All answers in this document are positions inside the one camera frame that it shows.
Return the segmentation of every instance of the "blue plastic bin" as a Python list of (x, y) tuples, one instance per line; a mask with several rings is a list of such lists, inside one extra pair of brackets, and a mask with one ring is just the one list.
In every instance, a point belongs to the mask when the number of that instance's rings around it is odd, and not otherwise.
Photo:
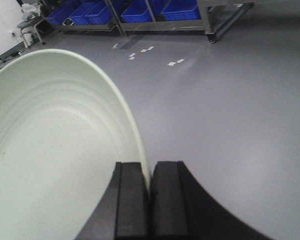
[(78, 5), (75, 0), (68, 0), (57, 10), (53, 11), (46, 19), (53, 25), (62, 25), (76, 9)]
[(98, 2), (99, 0), (78, 0), (79, 2), (81, 2), (81, 4), (85, 4), (85, 3), (92, 3), (92, 2)]
[(201, 19), (198, 4), (193, 0), (171, 0), (163, 9), (162, 14), (167, 21)]
[(91, 21), (86, 17), (86, 14), (94, 5), (96, 5), (96, 2), (86, 2), (81, 4), (81, 6), (70, 15), (70, 18), (77, 25), (90, 24)]
[(90, 19), (91, 24), (107, 24), (113, 18), (109, 7), (103, 0), (94, 5), (85, 16)]
[(121, 14), (127, 23), (151, 22), (152, 18), (144, 0), (134, 0), (133, 3)]
[(157, 17), (161, 14), (165, 8), (168, 0), (151, 0), (150, 5), (152, 7), (153, 14)]

